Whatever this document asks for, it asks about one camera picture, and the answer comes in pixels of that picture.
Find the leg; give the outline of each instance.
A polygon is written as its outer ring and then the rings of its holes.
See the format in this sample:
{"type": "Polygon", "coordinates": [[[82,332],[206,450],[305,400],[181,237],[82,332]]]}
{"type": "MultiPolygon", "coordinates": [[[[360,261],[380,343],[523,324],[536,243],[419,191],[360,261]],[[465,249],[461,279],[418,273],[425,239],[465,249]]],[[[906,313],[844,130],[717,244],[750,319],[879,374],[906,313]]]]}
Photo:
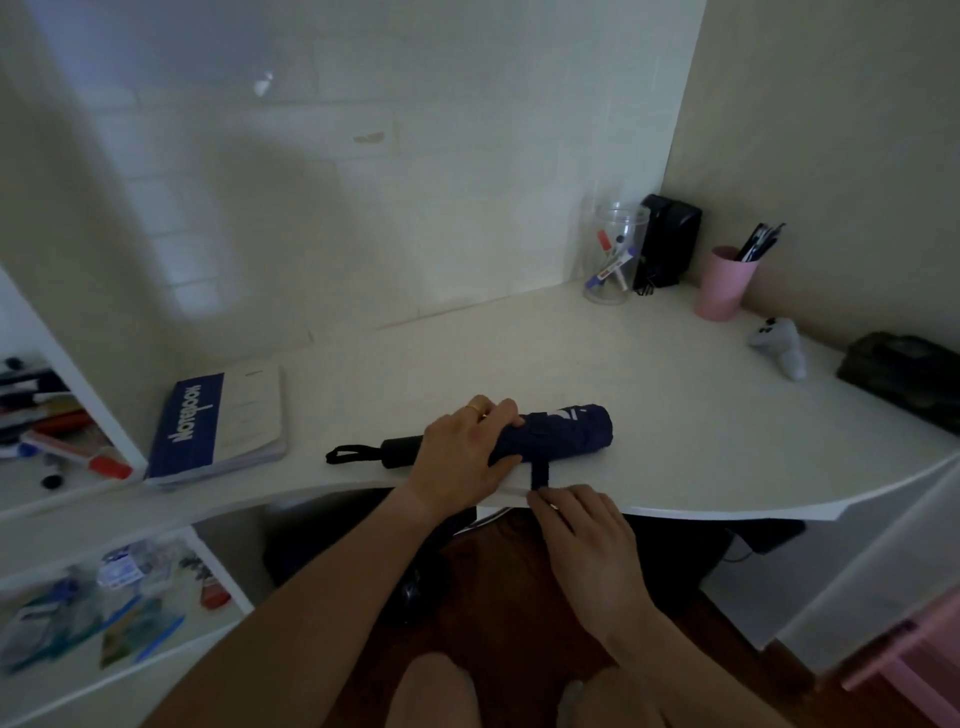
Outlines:
{"type": "Polygon", "coordinates": [[[481,728],[473,681],[440,652],[420,655],[396,687],[386,728],[481,728]]]}
{"type": "Polygon", "coordinates": [[[569,705],[570,728],[663,728],[650,693],[619,667],[597,672],[569,705]]]}

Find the blue notebook cover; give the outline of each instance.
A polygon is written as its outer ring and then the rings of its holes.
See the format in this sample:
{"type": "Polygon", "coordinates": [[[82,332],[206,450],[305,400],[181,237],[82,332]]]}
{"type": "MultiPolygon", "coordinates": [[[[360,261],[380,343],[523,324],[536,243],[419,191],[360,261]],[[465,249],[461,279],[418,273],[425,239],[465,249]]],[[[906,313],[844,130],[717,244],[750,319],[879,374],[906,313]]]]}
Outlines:
{"type": "Polygon", "coordinates": [[[168,477],[213,464],[223,388],[223,373],[177,383],[156,429],[148,478],[168,477]]]}

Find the hand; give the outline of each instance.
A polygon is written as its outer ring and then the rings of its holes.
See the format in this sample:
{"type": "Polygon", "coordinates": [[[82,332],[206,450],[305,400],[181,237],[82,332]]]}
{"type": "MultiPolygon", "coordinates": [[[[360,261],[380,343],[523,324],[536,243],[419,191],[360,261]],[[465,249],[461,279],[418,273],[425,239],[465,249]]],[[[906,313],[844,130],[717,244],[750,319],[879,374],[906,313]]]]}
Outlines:
{"type": "Polygon", "coordinates": [[[657,611],[643,584],[633,530],[610,497],[588,485],[541,488],[527,494],[527,503],[573,613],[612,652],[657,611]]]}
{"type": "Polygon", "coordinates": [[[487,465],[500,432],[508,425],[523,425],[516,402],[504,400],[493,406],[478,395],[426,429],[405,488],[426,507],[428,518],[440,523],[476,505],[492,495],[523,459],[511,455],[487,465]]]}

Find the black device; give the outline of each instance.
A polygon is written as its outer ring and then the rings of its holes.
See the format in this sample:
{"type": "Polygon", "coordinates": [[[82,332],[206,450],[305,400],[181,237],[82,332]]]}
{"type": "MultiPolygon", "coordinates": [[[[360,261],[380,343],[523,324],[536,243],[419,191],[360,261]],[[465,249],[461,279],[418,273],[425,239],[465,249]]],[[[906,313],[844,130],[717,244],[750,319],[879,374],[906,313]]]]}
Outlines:
{"type": "MultiPolygon", "coordinates": [[[[656,288],[676,285],[690,267],[693,247],[704,212],[698,207],[661,195],[647,195],[643,206],[650,210],[650,222],[642,241],[642,260],[636,266],[633,288],[640,292],[648,284],[656,288]]],[[[643,227],[636,234],[642,234],[643,227]]]]}
{"type": "Polygon", "coordinates": [[[854,341],[837,376],[960,435],[960,354],[919,336],[875,331],[854,341]]]}

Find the notebook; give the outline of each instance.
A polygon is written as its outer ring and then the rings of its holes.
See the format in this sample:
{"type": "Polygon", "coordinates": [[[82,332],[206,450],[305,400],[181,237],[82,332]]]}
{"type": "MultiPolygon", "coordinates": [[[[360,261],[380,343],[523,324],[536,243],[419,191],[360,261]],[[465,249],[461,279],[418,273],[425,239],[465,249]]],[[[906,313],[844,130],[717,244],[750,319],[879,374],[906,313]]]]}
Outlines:
{"type": "Polygon", "coordinates": [[[276,364],[241,364],[177,382],[145,482],[175,485],[277,460],[286,452],[276,364]]]}

